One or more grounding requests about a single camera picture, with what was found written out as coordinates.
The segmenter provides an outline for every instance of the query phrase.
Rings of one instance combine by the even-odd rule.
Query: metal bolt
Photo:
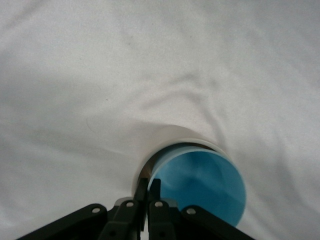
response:
[[[134,203],[133,203],[132,201],[129,201],[129,202],[126,203],[126,206],[127,206],[128,208],[131,208],[131,207],[134,206]]]
[[[157,201],[155,204],[154,204],[154,206],[156,207],[156,208],[161,208],[161,207],[163,207],[163,203],[161,202],[161,201]]]
[[[188,208],[188,209],[186,210],[186,213],[189,214],[189,215],[194,215],[194,214],[196,214],[197,212],[196,212],[196,210],[194,210],[193,208]]]
[[[100,212],[100,208],[96,207],[96,208],[92,209],[93,214],[96,214],[98,212]]]

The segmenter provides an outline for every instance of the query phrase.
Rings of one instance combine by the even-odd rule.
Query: wrinkled white sheet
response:
[[[240,230],[320,239],[320,1],[1,1],[1,240],[131,196],[167,125],[231,156]]]

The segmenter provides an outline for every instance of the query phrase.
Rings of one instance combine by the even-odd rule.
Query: blue cup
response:
[[[161,198],[174,199],[181,211],[198,205],[232,226],[240,221],[246,190],[236,167],[212,149],[186,143],[158,152],[150,175],[161,179]]]

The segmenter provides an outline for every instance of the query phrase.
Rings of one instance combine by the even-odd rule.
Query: white surface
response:
[[[0,239],[130,196],[167,125],[235,162],[242,231],[319,239],[319,91],[318,0],[2,0]]]

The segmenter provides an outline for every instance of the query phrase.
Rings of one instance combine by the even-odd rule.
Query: silver screw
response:
[[[188,209],[186,210],[186,213],[189,214],[189,215],[194,215],[194,214],[196,214],[197,212],[196,212],[196,210],[194,210],[193,208],[188,208]]]
[[[126,203],[126,206],[127,206],[128,208],[131,208],[131,207],[134,206],[134,203],[133,203],[132,201],[129,201],[129,202]]]
[[[100,208],[96,207],[96,208],[92,209],[93,214],[97,214],[98,212],[100,212]]]
[[[161,208],[161,207],[163,207],[163,203],[161,202],[161,201],[157,201],[155,204],[154,204],[154,206],[156,207],[156,208]]]

